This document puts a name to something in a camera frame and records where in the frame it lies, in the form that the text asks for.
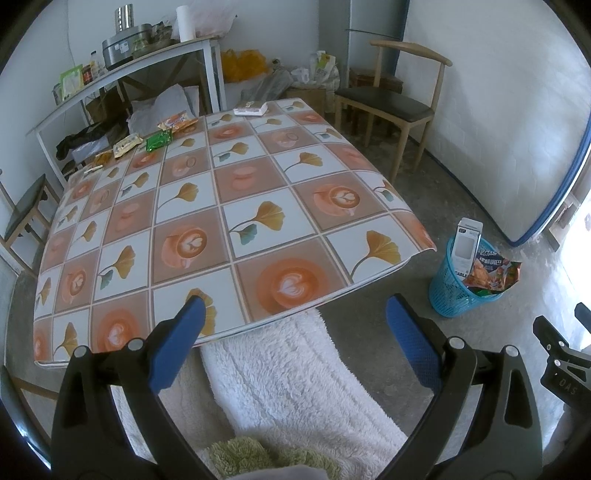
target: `patterned tablecloth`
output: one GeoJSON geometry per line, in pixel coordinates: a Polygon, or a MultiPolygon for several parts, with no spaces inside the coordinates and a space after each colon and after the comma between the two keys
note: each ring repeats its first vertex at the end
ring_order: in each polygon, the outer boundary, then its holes
{"type": "Polygon", "coordinates": [[[35,360],[146,337],[191,294],[197,344],[316,306],[434,249],[376,168],[302,100],[199,119],[65,192],[35,298],[35,360]]]}

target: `blue wastebasket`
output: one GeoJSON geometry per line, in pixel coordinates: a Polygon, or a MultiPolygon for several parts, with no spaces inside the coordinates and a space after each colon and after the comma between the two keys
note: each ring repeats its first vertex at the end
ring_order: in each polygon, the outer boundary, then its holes
{"type": "MultiPolygon", "coordinates": [[[[480,239],[479,249],[480,247],[494,250],[493,246],[483,238],[480,239]]],[[[468,310],[478,307],[478,305],[490,303],[502,296],[501,293],[499,295],[479,297],[468,290],[453,271],[452,248],[453,238],[450,238],[447,242],[445,259],[441,262],[437,275],[433,277],[429,285],[429,301],[432,307],[439,315],[448,318],[457,317],[468,310]]]]}

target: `chair backrest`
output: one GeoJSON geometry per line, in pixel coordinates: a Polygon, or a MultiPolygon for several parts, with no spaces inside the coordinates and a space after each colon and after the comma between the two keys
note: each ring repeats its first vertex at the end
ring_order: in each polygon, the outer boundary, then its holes
{"type": "Polygon", "coordinates": [[[423,47],[418,43],[391,40],[372,40],[369,43],[370,45],[379,48],[378,60],[375,67],[374,87],[379,87],[380,78],[382,76],[382,58],[384,55],[384,48],[393,48],[395,50],[405,51],[412,55],[416,55],[417,57],[435,60],[440,63],[439,73],[435,83],[435,90],[433,91],[433,98],[431,100],[431,110],[435,111],[437,104],[439,103],[439,96],[441,95],[441,86],[443,84],[443,73],[445,72],[445,67],[451,67],[453,65],[452,61],[445,58],[443,55],[439,55],[439,53],[436,51],[433,51],[427,47],[423,47]]]}
{"type": "Polygon", "coordinates": [[[8,202],[8,204],[10,205],[12,210],[14,210],[14,208],[15,208],[14,202],[12,201],[12,198],[10,198],[10,195],[8,194],[6,189],[4,188],[4,185],[2,185],[1,180],[0,180],[0,192],[2,192],[2,195],[4,195],[4,198],[6,198],[6,201],[8,202]]]}

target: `chair seat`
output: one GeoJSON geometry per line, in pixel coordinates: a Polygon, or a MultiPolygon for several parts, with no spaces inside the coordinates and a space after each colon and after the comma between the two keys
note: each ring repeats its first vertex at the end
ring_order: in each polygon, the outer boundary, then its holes
{"type": "Polygon", "coordinates": [[[416,122],[434,115],[433,110],[424,103],[379,87],[341,88],[336,91],[336,94],[397,116],[407,122],[416,122]]]}
{"type": "Polygon", "coordinates": [[[6,240],[10,238],[10,236],[17,229],[17,226],[24,220],[31,209],[35,206],[37,198],[43,190],[44,185],[45,174],[41,175],[35,181],[35,183],[29,187],[29,189],[25,192],[25,195],[23,195],[18,201],[16,207],[14,207],[14,211],[12,212],[10,220],[8,221],[8,226],[6,227],[6,234],[4,235],[6,240]]]}

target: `white fluffy mat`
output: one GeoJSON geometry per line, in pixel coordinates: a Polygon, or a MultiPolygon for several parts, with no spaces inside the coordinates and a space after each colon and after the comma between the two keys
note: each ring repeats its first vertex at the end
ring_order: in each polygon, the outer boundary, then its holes
{"type": "MultiPolygon", "coordinates": [[[[341,362],[316,309],[200,350],[210,386],[190,355],[160,397],[202,458],[214,442],[249,436],[274,449],[315,449],[340,463],[343,479],[370,480],[407,439],[341,362]]],[[[114,396],[134,448],[146,452],[125,399],[114,396]]]]}

